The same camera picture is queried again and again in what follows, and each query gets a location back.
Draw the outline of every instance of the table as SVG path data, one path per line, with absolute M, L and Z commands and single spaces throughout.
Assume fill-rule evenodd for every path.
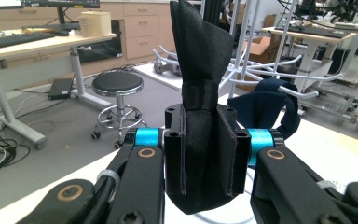
M 263 28 L 262 31 L 275 35 L 283 35 L 283 30 L 275 30 L 275 27 Z M 308 44 L 307 53 L 305 53 L 302 57 L 302 62 L 298 69 L 297 74 L 308 76 L 308 77 L 323 77 L 327 75 L 332 63 L 332 57 L 333 57 L 334 50 L 336 49 L 336 46 L 347 39 L 355 38 L 357 36 L 356 33 L 350 33 L 342 38 L 333 38 L 333 37 L 327 37 L 322 35 L 309 35 L 309 34 L 289 32 L 289 31 L 286 33 L 286 35 L 291 37 L 303 38 L 307 42 Z M 321 61 L 319 68 L 312 71 L 313 56 L 315 55 L 317 48 L 323 44 L 327 44 L 324 57 Z M 313 83 L 314 81 L 312 80 L 306 80 L 303 78 L 295 79 L 295 85 L 297 86 L 298 91 L 300 92 L 303 92 L 307 87 L 309 87 Z
M 93 37 L 83 37 L 82 35 L 55 36 L 49 39 L 1 48 L 0 60 L 39 54 L 55 49 L 66 49 L 69 50 L 69 53 L 65 57 L 51 58 L 40 62 L 0 69 L 0 106 L 3 112 L 0 121 L 35 143 L 36 148 L 41 148 L 47 141 L 46 136 L 28 127 L 14 117 L 5 91 L 46 80 L 50 77 L 66 75 L 71 72 L 75 73 L 76 78 L 77 89 L 72 91 L 74 95 L 79 98 L 91 100 L 99 105 L 110 105 L 111 103 L 85 92 L 77 46 L 101 42 L 113 37 L 116 37 L 116 35 L 110 34 L 107 36 Z
M 219 99 L 220 104 L 226 101 L 227 95 Z M 358 141 L 356 139 L 301 120 L 297 132 L 287 139 L 285 144 L 323 179 L 337 181 L 343 185 L 358 181 Z M 15 223 L 19 221 L 38 205 L 50 189 L 66 180 L 81 178 L 95 183 L 98 173 L 107 167 L 116 154 L 116 152 L 113 152 L 2 208 L 0 210 L 0 223 Z M 252 186 L 252 182 L 247 179 L 246 187 L 249 186 Z M 238 197 L 238 200 L 236 199 L 225 205 L 226 209 L 215 209 L 208 212 L 207 215 L 209 217 L 213 216 L 214 220 L 220 222 L 239 222 L 241 219 L 228 220 L 228 218 L 235 216 L 228 215 L 227 213 L 240 214 L 243 217 L 251 216 L 253 213 L 249 205 L 249 199 L 248 195 L 242 195 Z M 165 223 L 205 223 L 195 216 L 183 214 L 168 197 L 165 197 L 165 200 Z

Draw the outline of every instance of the cabinet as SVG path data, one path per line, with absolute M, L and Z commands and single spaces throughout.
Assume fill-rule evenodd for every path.
M 169 3 L 102 2 L 99 9 L 69 8 L 65 11 L 65 20 L 78 21 L 81 12 L 89 10 L 107 11 L 111 13 L 112 20 L 120 20 L 123 57 L 92 63 L 95 69 L 88 70 L 88 73 L 100 72 L 109 68 L 108 66 L 120 67 L 151 61 L 154 59 L 152 49 L 161 51 L 159 45 L 169 51 L 175 50 Z M 58 23 L 57 9 L 54 7 L 0 10 L 0 30 L 19 29 L 26 25 L 49 22 Z M 35 55 L 32 58 L 11 59 L 7 66 L 37 62 L 54 55 L 56 54 L 51 52 L 49 55 Z

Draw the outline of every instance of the white cable tie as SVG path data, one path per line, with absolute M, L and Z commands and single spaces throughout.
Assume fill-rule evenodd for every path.
M 117 188 L 120 185 L 120 176 L 113 170 L 102 170 L 98 174 L 97 180 L 100 179 L 104 175 L 112 177 L 115 180 L 115 184 L 116 184 L 115 190 L 112 191 L 112 194 L 110 195 L 109 200 L 108 200 L 108 202 L 110 203 L 113 201 L 113 199 L 115 199 L 115 194 L 117 192 Z
M 334 185 L 330 180 L 321 180 L 316 182 L 316 184 L 319 186 L 319 188 L 321 189 L 327 189 L 327 188 L 336 188 L 336 185 Z
M 341 194 L 343 194 L 345 192 L 345 188 L 346 188 L 345 185 L 340 184 L 337 181 L 330 181 L 330 180 L 321 180 L 319 182 L 316 182 L 316 184 L 321 189 L 333 188 Z

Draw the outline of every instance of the monitor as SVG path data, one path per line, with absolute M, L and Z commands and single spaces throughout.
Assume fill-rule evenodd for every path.
M 56 7 L 60 24 L 65 23 L 63 8 L 100 8 L 100 0 L 21 0 L 25 7 Z
M 310 20 L 316 17 L 316 1 L 302 0 L 296 7 L 295 14 L 299 17 L 308 16 Z
M 0 0 L 0 9 L 22 8 L 21 0 Z

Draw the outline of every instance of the blue cylindrical spacer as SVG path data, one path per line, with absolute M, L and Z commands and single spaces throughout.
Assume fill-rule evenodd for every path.
M 252 136 L 252 152 L 249 161 L 250 166 L 255 166 L 257 152 L 263 147 L 273 147 L 274 139 L 268 129 L 248 129 Z
M 139 128 L 136 131 L 135 145 L 158 147 L 158 128 Z

